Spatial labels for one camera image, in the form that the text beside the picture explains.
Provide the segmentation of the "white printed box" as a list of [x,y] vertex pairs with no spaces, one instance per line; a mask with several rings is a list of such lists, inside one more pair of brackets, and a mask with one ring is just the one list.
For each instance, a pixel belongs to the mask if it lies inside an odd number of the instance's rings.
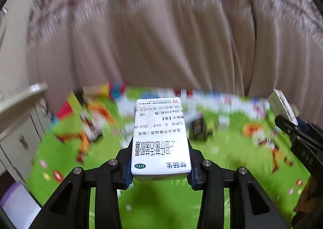
[[275,116],[282,116],[298,126],[297,118],[281,90],[274,89],[267,98]]

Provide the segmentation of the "white box with purple rim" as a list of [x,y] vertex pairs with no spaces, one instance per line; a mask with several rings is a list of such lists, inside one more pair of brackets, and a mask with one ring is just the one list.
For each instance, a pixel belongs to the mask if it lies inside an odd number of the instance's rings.
[[14,182],[4,193],[1,207],[16,228],[29,228],[41,210],[20,181]]

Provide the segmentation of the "white medicine box blue text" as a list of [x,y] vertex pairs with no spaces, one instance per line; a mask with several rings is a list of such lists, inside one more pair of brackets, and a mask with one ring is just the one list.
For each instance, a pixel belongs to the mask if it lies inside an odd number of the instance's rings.
[[192,170],[181,99],[136,101],[131,173],[136,180],[185,179]]

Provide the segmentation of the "colourful cartoon green bedsheet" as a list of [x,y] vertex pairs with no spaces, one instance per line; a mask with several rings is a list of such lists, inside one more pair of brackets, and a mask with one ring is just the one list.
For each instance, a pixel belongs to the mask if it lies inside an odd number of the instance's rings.
[[95,90],[87,99],[82,91],[71,93],[38,147],[27,187],[40,204],[73,168],[99,167],[128,146],[138,99],[177,96],[187,121],[204,120],[205,135],[191,140],[193,148],[222,168],[246,167],[291,222],[309,173],[291,153],[265,99],[121,83]]

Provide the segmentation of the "cream ornate dressing table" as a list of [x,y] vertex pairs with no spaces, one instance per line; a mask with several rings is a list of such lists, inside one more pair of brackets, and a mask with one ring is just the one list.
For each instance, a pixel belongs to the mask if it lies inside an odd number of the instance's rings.
[[42,136],[51,125],[46,83],[35,84],[1,101],[1,173],[25,182]]

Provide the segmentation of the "beige floral curtain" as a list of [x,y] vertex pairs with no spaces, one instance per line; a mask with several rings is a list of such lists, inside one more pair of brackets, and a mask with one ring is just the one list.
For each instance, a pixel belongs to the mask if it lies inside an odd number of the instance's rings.
[[32,83],[110,80],[263,97],[322,98],[322,16],[313,0],[34,0]]

